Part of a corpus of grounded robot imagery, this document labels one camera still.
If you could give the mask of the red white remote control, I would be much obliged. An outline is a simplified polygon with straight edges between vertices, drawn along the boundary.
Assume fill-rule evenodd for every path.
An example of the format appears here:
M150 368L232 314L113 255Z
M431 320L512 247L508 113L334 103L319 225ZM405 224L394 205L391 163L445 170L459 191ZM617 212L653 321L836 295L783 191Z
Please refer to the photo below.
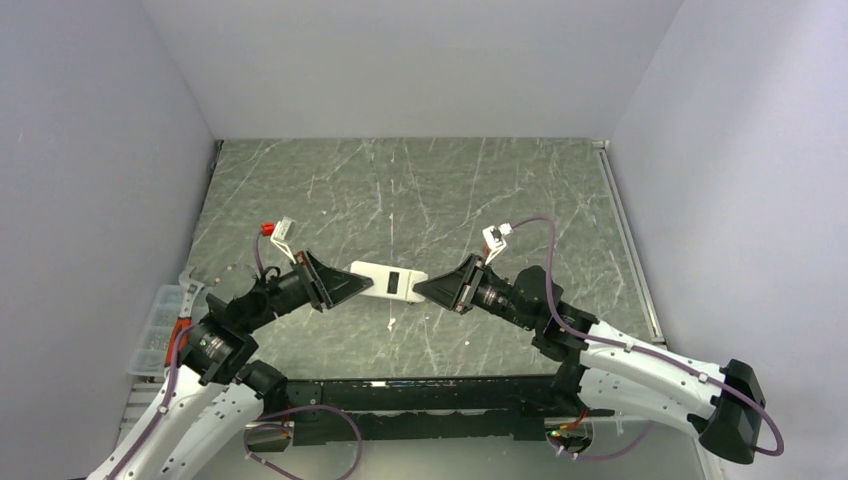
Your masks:
M423 271L354 261L350 266L350 272L372 281L372 285L361 292L362 295L410 304L425 301L424 296L413 290L416 284L429 278Z

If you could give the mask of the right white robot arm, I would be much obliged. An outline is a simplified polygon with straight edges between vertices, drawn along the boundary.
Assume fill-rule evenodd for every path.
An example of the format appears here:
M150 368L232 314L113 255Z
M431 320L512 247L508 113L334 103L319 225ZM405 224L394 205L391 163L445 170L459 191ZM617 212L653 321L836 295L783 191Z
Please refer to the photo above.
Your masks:
M557 411L614 410L696 439L710 453L747 465L758 452L765 396L754 369L698 361L634 338L561 299L539 265L510 281L477 255L416 283L413 291L458 314L477 307L532 333L531 344L559 363L551 387Z

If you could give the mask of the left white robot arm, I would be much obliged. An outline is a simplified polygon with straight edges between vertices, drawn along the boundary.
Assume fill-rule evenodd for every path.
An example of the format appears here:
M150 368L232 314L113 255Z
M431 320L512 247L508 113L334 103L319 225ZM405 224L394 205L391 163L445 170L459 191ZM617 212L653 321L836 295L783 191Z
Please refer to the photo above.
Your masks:
M90 478L189 479L248 426L286 431L302 413L323 410L315 385L292 383L254 359L253 334L304 306L337 307L373 284L306 250L287 272L258 271L241 296L209 295L207 315L176 334L163 386Z

